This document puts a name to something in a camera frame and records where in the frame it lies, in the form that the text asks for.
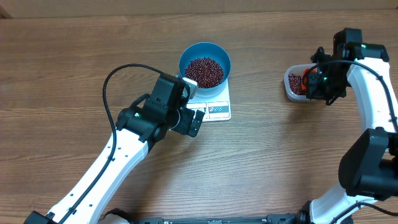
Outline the red scoop blue handle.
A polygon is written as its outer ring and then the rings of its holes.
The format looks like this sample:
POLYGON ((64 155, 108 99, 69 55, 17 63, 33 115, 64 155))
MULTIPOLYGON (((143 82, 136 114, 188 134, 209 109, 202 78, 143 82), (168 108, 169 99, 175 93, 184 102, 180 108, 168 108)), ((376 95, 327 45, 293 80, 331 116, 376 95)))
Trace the red scoop blue handle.
POLYGON ((302 82, 301 82, 301 86, 302 86, 302 89, 304 90, 304 89, 306 89, 306 87, 307 87, 307 82, 308 82, 308 78, 309 78, 309 75, 311 74, 311 73, 316 73, 317 71, 315 70, 315 69, 310 69, 310 68, 307 68, 305 71, 304 71, 304 74, 303 74, 303 76, 302 76, 302 82))

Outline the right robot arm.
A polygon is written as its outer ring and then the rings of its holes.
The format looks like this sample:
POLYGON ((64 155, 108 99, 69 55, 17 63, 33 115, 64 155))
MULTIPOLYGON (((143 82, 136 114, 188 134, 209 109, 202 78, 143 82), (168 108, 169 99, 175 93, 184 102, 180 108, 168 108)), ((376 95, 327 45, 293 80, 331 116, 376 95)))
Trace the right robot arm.
POLYGON ((307 202, 294 222, 352 223, 364 207, 397 216, 375 204, 397 196, 397 99, 385 46, 345 28, 333 37, 333 54, 319 47, 310 59, 314 65, 302 77, 306 98, 330 106, 352 88, 363 133, 341 158, 338 183, 307 202))

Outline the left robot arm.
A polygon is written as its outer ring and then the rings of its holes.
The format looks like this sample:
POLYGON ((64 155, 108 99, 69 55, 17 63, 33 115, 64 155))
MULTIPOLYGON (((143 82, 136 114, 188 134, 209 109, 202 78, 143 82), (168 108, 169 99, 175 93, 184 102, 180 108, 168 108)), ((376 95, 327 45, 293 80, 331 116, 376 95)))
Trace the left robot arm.
POLYGON ((161 74, 151 94, 124 108, 105 148, 79 182, 47 214, 33 211, 26 223, 129 223, 128 215, 104 209, 132 169, 167 131, 195 137, 204 112, 187 108, 196 83, 161 74))

